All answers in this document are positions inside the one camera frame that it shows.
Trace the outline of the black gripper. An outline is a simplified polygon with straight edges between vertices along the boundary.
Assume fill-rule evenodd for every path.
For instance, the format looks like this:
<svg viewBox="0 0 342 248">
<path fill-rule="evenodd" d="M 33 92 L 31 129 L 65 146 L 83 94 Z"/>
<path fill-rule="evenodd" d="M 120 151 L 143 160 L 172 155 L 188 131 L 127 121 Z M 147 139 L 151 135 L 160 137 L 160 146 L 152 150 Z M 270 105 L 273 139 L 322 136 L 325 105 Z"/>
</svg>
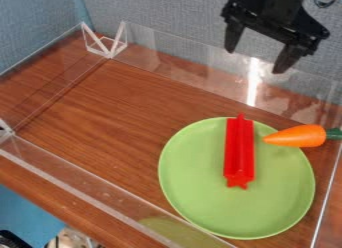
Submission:
<svg viewBox="0 0 342 248">
<path fill-rule="evenodd" d="M 222 17 L 227 24 L 224 48 L 235 51 L 246 28 L 282 42 L 273 73 L 285 73 L 306 54 L 313 54 L 330 32 L 309 15 L 305 0 L 227 0 Z"/>
</svg>

